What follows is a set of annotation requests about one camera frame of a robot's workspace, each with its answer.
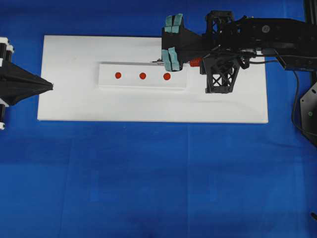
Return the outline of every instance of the blue cloth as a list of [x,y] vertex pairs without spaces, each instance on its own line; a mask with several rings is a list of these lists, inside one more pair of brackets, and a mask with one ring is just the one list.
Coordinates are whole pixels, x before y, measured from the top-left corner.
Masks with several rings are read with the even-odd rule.
[[[304,19],[301,0],[3,0],[0,35],[40,74],[45,34],[160,36],[179,12],[203,33],[229,9]],[[290,121],[295,79],[278,64],[266,77],[268,124],[39,122],[37,96],[9,108],[0,237],[315,237],[317,151]]]

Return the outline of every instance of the black bracket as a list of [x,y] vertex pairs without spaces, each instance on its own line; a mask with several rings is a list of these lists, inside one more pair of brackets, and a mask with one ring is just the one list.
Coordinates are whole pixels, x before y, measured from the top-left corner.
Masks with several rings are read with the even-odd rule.
[[[302,128],[311,133],[317,134],[317,83],[315,83],[301,98]],[[317,136],[303,132],[303,135],[315,146]]]

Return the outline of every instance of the white platform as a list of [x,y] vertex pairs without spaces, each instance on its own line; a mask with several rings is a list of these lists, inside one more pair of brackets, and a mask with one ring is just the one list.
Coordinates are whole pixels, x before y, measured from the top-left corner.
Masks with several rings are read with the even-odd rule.
[[[99,86],[99,72],[105,61],[149,63],[161,57],[160,41],[143,37],[45,36],[42,77],[54,84],[54,90],[40,95],[38,119],[268,122],[264,65],[241,69],[231,94],[205,94],[206,76],[199,75],[198,67],[170,73],[169,82],[186,81],[183,90],[161,86],[153,90],[142,84],[141,88],[129,87],[130,83],[123,85],[128,87]],[[122,67],[121,73],[129,71]],[[145,73],[148,79],[151,72]],[[156,81],[166,83],[161,73]],[[147,79],[138,79],[138,83]]]

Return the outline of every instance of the black cable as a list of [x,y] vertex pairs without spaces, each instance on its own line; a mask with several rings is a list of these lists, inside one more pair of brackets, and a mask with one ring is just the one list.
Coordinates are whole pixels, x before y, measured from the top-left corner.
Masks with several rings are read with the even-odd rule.
[[296,110],[296,106],[297,106],[297,101],[298,101],[298,93],[299,93],[299,78],[298,78],[298,75],[295,71],[293,71],[295,77],[296,77],[296,93],[295,93],[295,99],[294,99],[294,104],[293,104],[293,111],[292,111],[292,123],[293,125],[300,131],[304,132],[304,133],[307,133],[309,135],[313,135],[313,136],[317,136],[317,134],[314,134],[314,133],[311,133],[309,131],[306,131],[304,130],[303,128],[301,128],[300,126],[298,126],[296,123],[295,123],[295,119],[294,119],[294,116],[295,116],[295,110]]
[[[278,62],[277,60],[267,60],[267,61],[262,61],[262,62],[250,62],[252,64],[262,64],[262,63],[272,63],[272,62]],[[300,131],[304,132],[304,133],[307,133],[309,135],[313,135],[313,136],[317,136],[317,134],[315,133],[312,133],[310,131],[307,131],[307,130],[304,130],[303,128],[301,128],[300,126],[298,126],[297,124],[295,124],[295,119],[294,119],[294,116],[295,116],[295,111],[296,111],[296,107],[297,107],[297,101],[298,101],[298,94],[299,94],[299,78],[298,78],[298,75],[295,71],[293,71],[295,77],[296,77],[296,93],[295,93],[295,99],[294,99],[294,103],[293,103],[293,111],[292,111],[292,123],[293,125]]]
[[263,63],[273,63],[273,62],[278,62],[278,61],[277,60],[267,60],[267,61],[261,61],[261,62],[250,61],[250,64],[263,64]]
[[296,56],[296,55],[255,55],[255,57],[296,57],[302,59],[317,59],[314,56]]

